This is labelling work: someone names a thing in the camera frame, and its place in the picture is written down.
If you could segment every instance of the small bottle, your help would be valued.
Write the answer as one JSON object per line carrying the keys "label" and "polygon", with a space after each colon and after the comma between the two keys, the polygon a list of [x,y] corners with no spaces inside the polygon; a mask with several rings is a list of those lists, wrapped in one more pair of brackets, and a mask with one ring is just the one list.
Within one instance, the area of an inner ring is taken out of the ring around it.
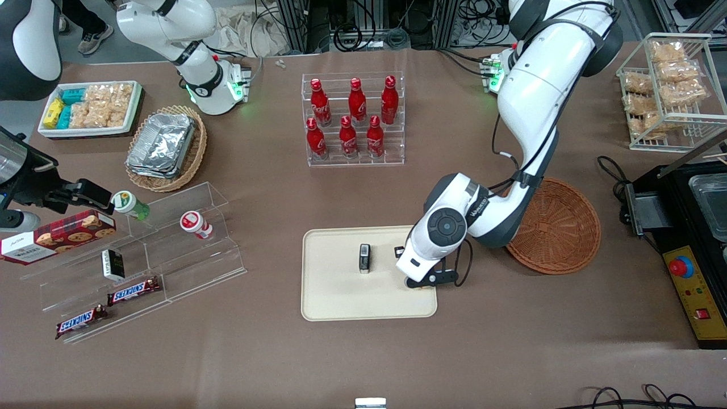
{"label": "small bottle", "polygon": [[114,194],[111,202],[117,212],[129,215],[139,221],[149,216],[149,205],[137,200],[136,196],[130,191],[122,190]]}
{"label": "small bottle", "polygon": [[384,156],[384,130],[381,129],[380,119],[376,115],[371,116],[369,131],[366,132],[366,142],[369,144],[369,155],[378,159]]}
{"label": "small bottle", "polygon": [[358,157],[358,145],[356,144],[356,130],[351,127],[351,117],[344,115],[341,117],[341,130],[338,132],[341,138],[341,149],[346,159],[356,159]]}
{"label": "small bottle", "polygon": [[385,80],[384,92],[381,93],[381,121],[386,125],[393,124],[398,108],[399,93],[396,92],[396,78],[389,75]]}
{"label": "small bottle", "polygon": [[322,127],[331,124],[331,106],[328,102],[328,95],[323,91],[321,80],[314,78],[310,80],[310,88],[313,94],[310,96],[310,104],[313,106],[313,115]]}
{"label": "small bottle", "polygon": [[348,95],[348,109],[351,112],[354,126],[366,123],[366,96],[361,91],[361,80],[351,79],[351,93]]}
{"label": "small bottle", "polygon": [[200,212],[191,210],[182,215],[180,226],[188,233],[194,233],[199,239],[212,237],[212,225],[207,223]]}
{"label": "small bottle", "polygon": [[326,139],[323,136],[323,131],[318,128],[318,124],[316,124],[316,119],[308,118],[305,126],[308,128],[306,138],[308,139],[310,152],[313,154],[313,160],[322,161],[328,159]]}

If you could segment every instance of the red bottle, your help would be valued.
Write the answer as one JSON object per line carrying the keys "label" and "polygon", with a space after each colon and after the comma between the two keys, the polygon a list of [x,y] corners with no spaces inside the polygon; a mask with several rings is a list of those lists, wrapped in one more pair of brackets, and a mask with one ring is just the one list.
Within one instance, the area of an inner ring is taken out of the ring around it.
{"label": "red bottle", "polygon": [[384,130],[381,129],[379,117],[371,116],[369,131],[366,132],[366,142],[369,144],[369,155],[378,159],[384,156]]}
{"label": "red bottle", "polygon": [[322,127],[331,124],[331,106],[328,102],[328,95],[323,91],[321,80],[314,78],[310,80],[310,88],[313,94],[310,96],[310,104],[313,106],[313,115]]}
{"label": "red bottle", "polygon": [[355,159],[358,157],[358,145],[356,145],[356,130],[351,127],[351,117],[344,115],[341,117],[341,130],[338,132],[341,138],[341,149],[346,159]]}
{"label": "red bottle", "polygon": [[348,109],[353,118],[353,124],[359,126],[366,123],[366,96],[361,91],[361,80],[351,79],[351,93],[348,95]]}
{"label": "red bottle", "polygon": [[384,92],[381,93],[381,120],[387,125],[394,123],[399,108],[399,93],[396,92],[396,78],[386,77]]}
{"label": "red bottle", "polygon": [[310,151],[313,153],[314,160],[325,160],[328,159],[328,149],[326,149],[326,140],[323,137],[323,131],[318,128],[316,120],[314,118],[308,118],[305,123],[308,127],[308,146]]}

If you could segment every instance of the cookie box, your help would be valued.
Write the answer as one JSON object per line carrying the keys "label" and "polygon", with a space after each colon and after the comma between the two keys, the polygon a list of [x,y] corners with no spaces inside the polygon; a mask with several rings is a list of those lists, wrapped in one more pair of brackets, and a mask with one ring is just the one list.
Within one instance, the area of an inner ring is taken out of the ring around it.
{"label": "cookie box", "polygon": [[0,260],[24,266],[116,233],[114,219],[86,210],[0,242]]}

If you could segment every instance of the brown woven basket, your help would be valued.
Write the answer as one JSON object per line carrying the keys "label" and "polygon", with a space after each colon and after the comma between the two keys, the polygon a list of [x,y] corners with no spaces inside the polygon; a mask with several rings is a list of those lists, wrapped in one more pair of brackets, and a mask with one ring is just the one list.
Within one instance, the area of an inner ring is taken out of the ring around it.
{"label": "brown woven basket", "polygon": [[588,199],[565,182],[545,178],[507,249],[535,271],[568,274],[588,265],[600,245],[601,222]]}
{"label": "brown woven basket", "polygon": [[[187,156],[185,157],[184,163],[182,164],[182,172],[176,178],[151,178],[149,176],[137,175],[136,173],[133,173],[128,167],[126,168],[126,173],[129,175],[129,178],[131,178],[132,182],[136,186],[146,188],[151,191],[163,193],[181,188],[182,186],[189,183],[189,181],[192,180],[192,177],[194,177],[194,174],[197,173],[199,165],[202,163],[204,149],[207,147],[207,131],[204,129],[204,123],[202,123],[202,118],[199,117],[199,114],[186,106],[168,106],[166,108],[158,110],[157,112],[155,112],[155,114],[184,114],[188,115],[190,118],[194,118],[195,122],[197,123],[197,126],[194,130],[194,135],[192,136],[192,143],[189,145]],[[144,125],[146,125],[146,122],[149,120],[149,118],[151,118],[151,115],[144,119],[144,122],[142,122],[142,124],[139,125],[139,127],[137,128],[137,131],[134,134],[134,138],[132,139],[131,146],[129,147],[129,152],[131,152],[134,148],[137,139],[139,139],[141,129],[144,127]]]}

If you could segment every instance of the table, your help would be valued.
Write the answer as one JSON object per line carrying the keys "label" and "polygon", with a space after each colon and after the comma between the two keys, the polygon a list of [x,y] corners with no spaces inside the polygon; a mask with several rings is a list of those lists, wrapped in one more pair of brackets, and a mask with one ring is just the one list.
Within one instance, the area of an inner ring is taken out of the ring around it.
{"label": "table", "polygon": [[[502,249],[475,245],[467,283],[442,287],[433,317],[354,322],[302,318],[303,234],[414,223],[450,172],[483,184],[509,176],[511,162],[490,153],[496,100],[436,52],[284,57],[285,70],[266,60],[249,103],[204,117],[209,146],[189,185],[208,180],[230,200],[228,228],[249,272],[63,346],[52,339],[56,322],[40,312],[38,288],[4,263],[0,402],[23,409],[350,408],[355,397],[383,396],[391,408],[554,408],[592,399],[593,386],[644,398],[640,385],[652,382],[703,405],[727,405],[727,353],[696,349],[661,258],[618,221],[614,181],[595,162],[609,155],[636,179],[676,158],[626,148],[614,77],[625,56],[581,80],[546,173],[578,188],[601,220],[601,249],[586,269],[546,277]],[[406,164],[310,169],[301,75],[389,70],[406,75]],[[63,74],[63,82],[113,79],[144,86],[142,118],[190,104],[168,63],[67,65]],[[145,202],[162,197],[129,182],[128,142],[32,140],[59,160],[65,178],[127,188]],[[497,144],[519,154],[506,127]]]}

